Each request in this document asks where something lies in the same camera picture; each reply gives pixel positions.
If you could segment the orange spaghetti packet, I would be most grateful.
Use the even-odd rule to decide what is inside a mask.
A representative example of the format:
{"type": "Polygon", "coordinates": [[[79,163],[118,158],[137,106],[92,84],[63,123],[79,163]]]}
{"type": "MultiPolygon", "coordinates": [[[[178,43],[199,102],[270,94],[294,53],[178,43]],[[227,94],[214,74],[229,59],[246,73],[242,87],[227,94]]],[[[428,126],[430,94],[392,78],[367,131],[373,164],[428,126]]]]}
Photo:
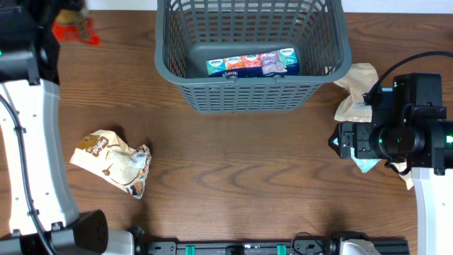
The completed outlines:
{"type": "Polygon", "coordinates": [[[58,41],[77,41],[93,46],[101,44],[87,8],[80,11],[61,10],[53,24],[52,32],[58,41]]]}

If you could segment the Kleenex tissue multipack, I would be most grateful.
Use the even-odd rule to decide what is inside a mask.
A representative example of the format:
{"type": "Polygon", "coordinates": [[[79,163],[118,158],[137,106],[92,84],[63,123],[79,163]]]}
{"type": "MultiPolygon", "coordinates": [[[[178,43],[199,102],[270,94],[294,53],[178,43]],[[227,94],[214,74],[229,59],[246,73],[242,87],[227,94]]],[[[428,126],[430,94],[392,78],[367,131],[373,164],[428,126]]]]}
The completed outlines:
{"type": "Polygon", "coordinates": [[[255,55],[225,57],[206,61],[208,77],[255,78],[298,75],[300,64],[294,48],[255,55]]]}

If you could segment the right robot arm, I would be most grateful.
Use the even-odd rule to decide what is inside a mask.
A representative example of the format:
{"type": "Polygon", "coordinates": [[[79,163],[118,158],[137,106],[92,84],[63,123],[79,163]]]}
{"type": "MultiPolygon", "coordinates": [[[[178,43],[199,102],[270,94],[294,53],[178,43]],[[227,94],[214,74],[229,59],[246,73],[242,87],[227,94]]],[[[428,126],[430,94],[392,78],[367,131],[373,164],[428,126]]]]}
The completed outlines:
{"type": "Polygon", "coordinates": [[[452,121],[442,105],[439,74],[394,77],[365,93],[368,123],[341,123],[328,140],[342,159],[381,159],[410,176],[418,211],[418,253],[452,253],[452,121]]]}

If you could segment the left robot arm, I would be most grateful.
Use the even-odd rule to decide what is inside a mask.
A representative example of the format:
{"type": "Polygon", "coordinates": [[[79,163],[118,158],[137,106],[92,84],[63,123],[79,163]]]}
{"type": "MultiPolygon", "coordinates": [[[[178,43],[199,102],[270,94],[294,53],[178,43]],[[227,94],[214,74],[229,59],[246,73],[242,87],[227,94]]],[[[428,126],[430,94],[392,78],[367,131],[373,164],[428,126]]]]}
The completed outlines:
{"type": "Polygon", "coordinates": [[[83,1],[1,2],[1,133],[11,184],[10,237],[2,254],[133,254],[134,235],[100,210],[79,212],[59,135],[61,11],[83,1]]]}

